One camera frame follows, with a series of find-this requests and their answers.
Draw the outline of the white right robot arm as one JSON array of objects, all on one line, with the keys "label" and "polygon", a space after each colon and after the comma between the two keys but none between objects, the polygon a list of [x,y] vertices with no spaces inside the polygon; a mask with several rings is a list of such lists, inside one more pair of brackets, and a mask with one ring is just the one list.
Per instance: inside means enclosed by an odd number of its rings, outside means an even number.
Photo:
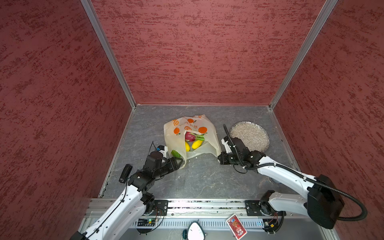
[{"label": "white right robot arm", "polygon": [[294,194],[267,191],[256,207],[264,216],[291,212],[308,216],[325,229],[334,228],[345,203],[341,195],[333,191],[335,186],[328,177],[317,178],[281,165],[262,152],[249,151],[238,138],[224,137],[222,144],[226,150],[218,157],[221,165],[238,165],[247,171],[256,170],[295,191]]}]

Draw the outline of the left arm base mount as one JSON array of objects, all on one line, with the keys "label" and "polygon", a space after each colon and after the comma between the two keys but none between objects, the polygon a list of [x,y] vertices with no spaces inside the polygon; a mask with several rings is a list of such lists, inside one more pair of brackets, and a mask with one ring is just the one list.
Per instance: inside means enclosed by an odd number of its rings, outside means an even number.
[{"label": "left arm base mount", "polygon": [[168,200],[151,200],[146,205],[146,211],[144,216],[166,216],[168,211],[169,201]]}]

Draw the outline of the green mango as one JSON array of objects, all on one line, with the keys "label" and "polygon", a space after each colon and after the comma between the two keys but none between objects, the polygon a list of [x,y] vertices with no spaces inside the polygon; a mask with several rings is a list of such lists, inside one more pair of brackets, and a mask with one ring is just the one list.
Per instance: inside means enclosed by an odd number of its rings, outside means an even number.
[{"label": "green mango", "polygon": [[175,157],[175,158],[179,158],[179,159],[182,159],[183,157],[176,151],[176,150],[172,150],[171,151],[171,154]]}]

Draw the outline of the fruit print plastic bag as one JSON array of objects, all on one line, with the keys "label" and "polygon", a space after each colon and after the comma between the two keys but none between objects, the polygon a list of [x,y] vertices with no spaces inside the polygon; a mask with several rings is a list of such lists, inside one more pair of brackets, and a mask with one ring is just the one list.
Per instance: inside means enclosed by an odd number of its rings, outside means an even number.
[{"label": "fruit print plastic bag", "polygon": [[164,124],[165,143],[172,157],[189,159],[202,154],[218,157],[222,150],[213,123],[205,116],[181,117]]}]

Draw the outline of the pink dragon fruit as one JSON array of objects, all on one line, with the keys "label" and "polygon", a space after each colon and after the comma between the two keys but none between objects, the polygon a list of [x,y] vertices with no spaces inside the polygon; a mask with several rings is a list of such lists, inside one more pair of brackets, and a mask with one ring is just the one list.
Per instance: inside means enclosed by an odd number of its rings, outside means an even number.
[{"label": "pink dragon fruit", "polygon": [[203,135],[197,135],[191,132],[186,132],[185,141],[186,142],[194,142],[196,140],[205,140]]}]

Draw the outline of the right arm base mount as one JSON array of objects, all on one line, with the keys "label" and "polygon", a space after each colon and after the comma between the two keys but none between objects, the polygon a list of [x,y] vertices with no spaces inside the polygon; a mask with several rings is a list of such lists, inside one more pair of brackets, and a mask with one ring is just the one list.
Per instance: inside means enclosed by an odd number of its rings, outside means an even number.
[{"label": "right arm base mount", "polygon": [[245,200],[245,209],[248,217],[273,217],[286,216],[287,213],[284,211],[275,211],[267,202],[260,203],[259,200]]}]

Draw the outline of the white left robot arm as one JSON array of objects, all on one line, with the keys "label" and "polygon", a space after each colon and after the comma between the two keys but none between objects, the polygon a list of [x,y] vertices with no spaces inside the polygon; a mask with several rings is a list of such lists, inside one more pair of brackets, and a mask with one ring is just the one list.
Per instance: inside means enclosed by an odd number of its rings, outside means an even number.
[{"label": "white left robot arm", "polygon": [[157,179],[177,171],[184,160],[166,158],[167,152],[153,151],[142,169],[131,174],[133,167],[125,165],[119,182],[125,185],[121,195],[110,208],[84,233],[75,232],[72,240],[118,240],[141,216],[155,209],[155,197],[149,190]]}]

